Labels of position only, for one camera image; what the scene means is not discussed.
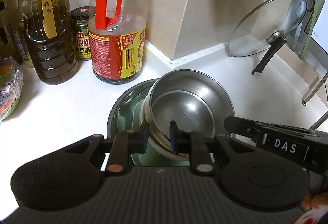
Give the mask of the person's right hand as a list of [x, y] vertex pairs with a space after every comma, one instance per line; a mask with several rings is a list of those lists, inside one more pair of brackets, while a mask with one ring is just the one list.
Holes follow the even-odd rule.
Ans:
[[323, 192], [321, 194], [314, 195], [310, 191], [307, 192], [304, 197], [301, 208], [305, 211], [310, 211], [313, 208], [318, 207], [319, 205], [328, 204], [328, 192]]

